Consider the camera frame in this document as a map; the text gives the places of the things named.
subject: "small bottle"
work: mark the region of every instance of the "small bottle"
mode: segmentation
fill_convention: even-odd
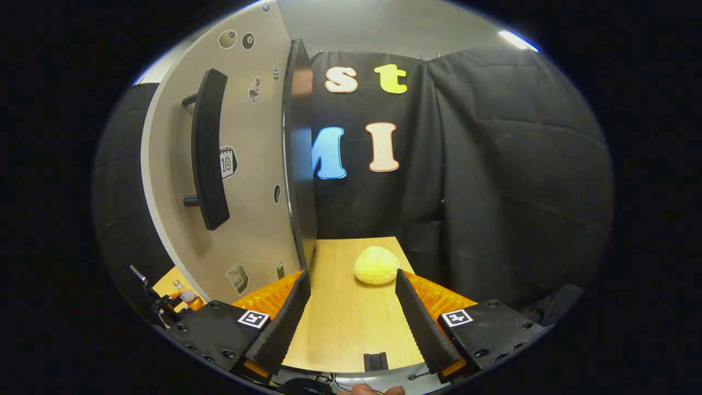
[[[174,280],[173,285],[175,285],[175,288],[178,290],[178,297],[181,298],[193,311],[197,311],[197,309],[203,306],[204,303],[202,299],[197,296],[195,292],[183,287],[183,284],[180,281]]]

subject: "human hand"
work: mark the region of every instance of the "human hand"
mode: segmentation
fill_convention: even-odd
[[[375,390],[373,390],[368,384],[356,384],[351,388],[351,392],[342,391],[339,392],[340,395],[378,395]],[[393,387],[385,391],[385,395],[404,395],[404,388]]]

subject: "wall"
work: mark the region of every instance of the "wall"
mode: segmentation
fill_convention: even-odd
[[[303,39],[310,57],[321,49],[394,53],[413,58],[421,55],[429,60],[436,58],[437,53],[446,55],[506,43],[497,34],[502,30],[498,22],[445,0],[277,0],[277,3],[290,38]],[[183,51],[212,25],[186,38],[159,59],[141,82],[160,82]]]

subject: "black door handle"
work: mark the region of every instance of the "black door handle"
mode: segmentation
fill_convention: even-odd
[[[205,228],[214,231],[229,219],[227,197],[220,168],[220,117],[227,76],[210,69],[202,78],[195,95],[183,99],[183,106],[195,103],[192,115],[190,156],[195,196],[186,196],[183,204],[199,206]]]

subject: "wooden tabletop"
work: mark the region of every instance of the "wooden tabletop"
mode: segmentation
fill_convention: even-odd
[[[395,281],[369,285],[353,274],[354,261],[372,245],[390,250],[399,258],[402,270],[414,273],[394,237],[317,240],[310,264],[312,294],[284,365],[359,373],[365,371],[363,354],[381,352],[387,355],[389,369],[424,362],[395,296]],[[190,287],[174,267],[154,289],[159,294],[173,293],[175,279]]]

